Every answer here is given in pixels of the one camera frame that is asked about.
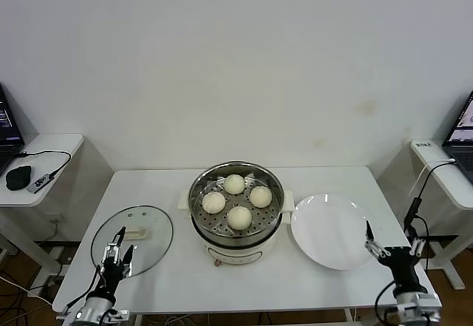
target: steamed bun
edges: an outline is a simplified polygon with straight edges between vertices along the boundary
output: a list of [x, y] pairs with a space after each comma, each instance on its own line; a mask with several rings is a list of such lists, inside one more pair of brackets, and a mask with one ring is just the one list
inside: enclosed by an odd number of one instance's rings
[[209, 214], [220, 213], [225, 207], [225, 197], [218, 191], [211, 191], [202, 199], [202, 207]]
[[257, 208], [266, 208], [271, 204], [272, 199], [271, 191], [263, 186], [254, 188], [250, 193], [250, 202]]
[[228, 226], [235, 230], [245, 230], [251, 225], [251, 211], [244, 206], [236, 206], [228, 212]]
[[245, 180], [238, 174], [230, 174], [223, 182], [223, 188], [227, 193], [240, 194], [245, 190]]

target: white plate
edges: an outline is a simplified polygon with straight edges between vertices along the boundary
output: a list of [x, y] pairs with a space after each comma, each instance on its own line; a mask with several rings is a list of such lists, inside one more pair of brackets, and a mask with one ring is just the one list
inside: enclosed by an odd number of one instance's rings
[[363, 267], [372, 256], [364, 247], [367, 218], [346, 198], [313, 195], [297, 204], [290, 227], [299, 247], [325, 267], [347, 271]]

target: laptop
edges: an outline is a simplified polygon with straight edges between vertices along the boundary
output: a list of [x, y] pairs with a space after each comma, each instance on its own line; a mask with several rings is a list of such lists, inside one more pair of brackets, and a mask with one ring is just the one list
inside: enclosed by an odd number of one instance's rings
[[0, 174], [3, 174], [23, 146], [23, 138], [0, 84]]
[[442, 147], [456, 159], [458, 168], [473, 183], [473, 92]]

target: wooden floor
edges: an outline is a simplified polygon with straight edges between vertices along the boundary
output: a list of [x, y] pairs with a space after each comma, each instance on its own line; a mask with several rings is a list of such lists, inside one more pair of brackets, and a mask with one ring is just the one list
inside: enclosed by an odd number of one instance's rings
[[[61, 256], [60, 262], [65, 263], [73, 257], [75, 249], [67, 248]], [[454, 291], [442, 271], [430, 271], [429, 278], [438, 292], [442, 303], [442, 325], [443, 326], [471, 326], [473, 325], [473, 251], [462, 252], [455, 260], [454, 265], [462, 276], [466, 285], [464, 291]], [[20, 253], [14, 257], [8, 257], [0, 271], [4, 278], [13, 277], [18, 284], [28, 286], [34, 275], [38, 272], [38, 265], [29, 257]], [[51, 299], [57, 292], [58, 287], [52, 286], [44, 295], [46, 299]], [[22, 310], [9, 310], [9, 308], [23, 308], [31, 311], [44, 303], [39, 299], [26, 297], [24, 294], [17, 294], [17, 289], [6, 282], [0, 281], [0, 326], [23, 326], [26, 325], [24, 318], [4, 324]], [[3, 296], [5, 294], [14, 294], [12, 296]], [[229, 314], [211, 314], [210, 325], [212, 326], [237, 326], [237, 325], [257, 325], [261, 317], [261, 325], [280, 325], [296, 323], [316, 323], [316, 322], [343, 322], [344, 313], [342, 310], [327, 311], [305, 311], [305, 312], [287, 312], [287, 313], [229, 313]], [[27, 316], [28, 325], [34, 326], [54, 326], [55, 314], [49, 306], [45, 306]], [[206, 326], [208, 324], [207, 315], [190, 315], [189, 318], [197, 326]], [[142, 325], [163, 325], [164, 316], [145, 316]], [[192, 325], [189, 320], [184, 319], [185, 325]]]

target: pot base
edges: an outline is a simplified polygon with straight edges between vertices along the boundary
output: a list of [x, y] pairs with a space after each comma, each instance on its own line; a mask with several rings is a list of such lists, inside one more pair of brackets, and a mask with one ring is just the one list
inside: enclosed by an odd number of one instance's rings
[[276, 232], [263, 243], [242, 250], [231, 250], [217, 247], [204, 240], [204, 246], [208, 254], [215, 259], [215, 265], [226, 263], [228, 265], [246, 265], [263, 258], [274, 246]]

